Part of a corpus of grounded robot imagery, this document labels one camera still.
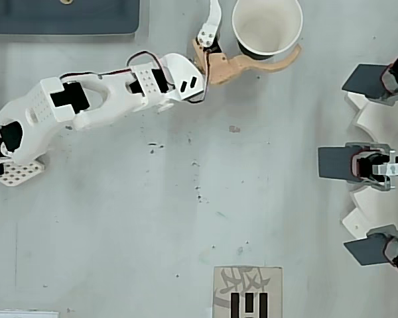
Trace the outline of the tan gripper with servo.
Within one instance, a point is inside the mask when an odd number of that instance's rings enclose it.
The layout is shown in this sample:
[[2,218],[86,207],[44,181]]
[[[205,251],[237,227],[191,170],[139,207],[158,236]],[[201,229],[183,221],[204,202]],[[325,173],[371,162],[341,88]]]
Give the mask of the tan gripper with servo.
[[289,67],[299,56],[302,48],[297,44],[293,51],[283,60],[275,63],[264,63],[239,54],[229,58],[218,44],[218,33],[222,19],[222,10],[218,0],[210,0],[210,10],[197,37],[192,41],[195,52],[196,67],[208,78],[212,85],[222,85],[240,76],[244,70],[263,72],[280,72]]

